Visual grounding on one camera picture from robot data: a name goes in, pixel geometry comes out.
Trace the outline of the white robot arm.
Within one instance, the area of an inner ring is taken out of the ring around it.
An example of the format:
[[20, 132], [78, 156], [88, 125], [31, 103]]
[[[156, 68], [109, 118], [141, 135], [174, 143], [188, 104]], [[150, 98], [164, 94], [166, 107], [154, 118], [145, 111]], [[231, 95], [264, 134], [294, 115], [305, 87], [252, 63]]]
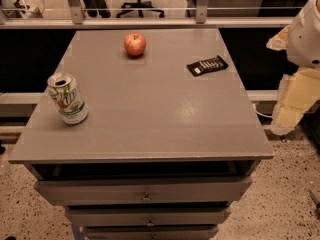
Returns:
[[292, 76], [283, 75], [272, 113], [271, 131], [287, 135], [320, 99], [320, 0], [308, 0], [266, 47], [285, 50], [287, 60], [298, 66]]

